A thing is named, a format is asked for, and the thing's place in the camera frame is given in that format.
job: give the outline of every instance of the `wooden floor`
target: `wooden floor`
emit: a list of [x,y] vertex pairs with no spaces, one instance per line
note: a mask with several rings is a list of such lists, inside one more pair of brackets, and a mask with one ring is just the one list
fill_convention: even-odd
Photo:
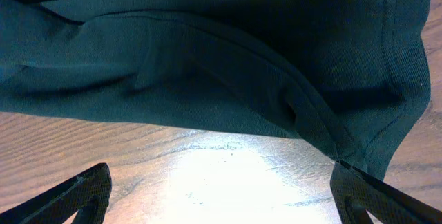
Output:
[[[422,34],[432,101],[385,182],[442,209],[442,0]],[[107,162],[105,223],[340,223],[333,162],[303,140],[0,113],[0,212]]]

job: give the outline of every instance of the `fabric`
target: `fabric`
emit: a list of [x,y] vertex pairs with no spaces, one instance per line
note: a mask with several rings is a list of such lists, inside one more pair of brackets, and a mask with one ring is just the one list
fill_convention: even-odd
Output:
[[382,179],[430,0],[0,0],[0,111],[302,137]]

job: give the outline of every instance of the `wood grain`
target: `wood grain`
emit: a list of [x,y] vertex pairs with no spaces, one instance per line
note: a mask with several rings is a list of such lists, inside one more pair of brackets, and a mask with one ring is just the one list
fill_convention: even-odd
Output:
[[[385,182],[442,209],[442,0],[422,34],[432,101]],[[107,162],[105,223],[340,223],[333,162],[303,140],[0,113],[0,212]]]

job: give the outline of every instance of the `dark green fabric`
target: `dark green fabric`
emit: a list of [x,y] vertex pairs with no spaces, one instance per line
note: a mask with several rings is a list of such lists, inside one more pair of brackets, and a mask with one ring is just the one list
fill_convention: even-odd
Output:
[[302,137],[383,178],[430,0],[0,0],[0,110]]

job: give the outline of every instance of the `black object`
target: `black object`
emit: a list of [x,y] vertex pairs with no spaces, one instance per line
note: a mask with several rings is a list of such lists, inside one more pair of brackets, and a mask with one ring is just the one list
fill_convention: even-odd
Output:
[[103,223],[111,190],[108,165],[100,163],[0,214],[0,223],[58,224],[77,210],[73,224]]
[[430,0],[0,0],[0,111],[304,138],[382,179]]
[[372,223],[367,211],[383,223],[442,223],[442,212],[377,180],[346,162],[337,162],[331,192],[344,224]]

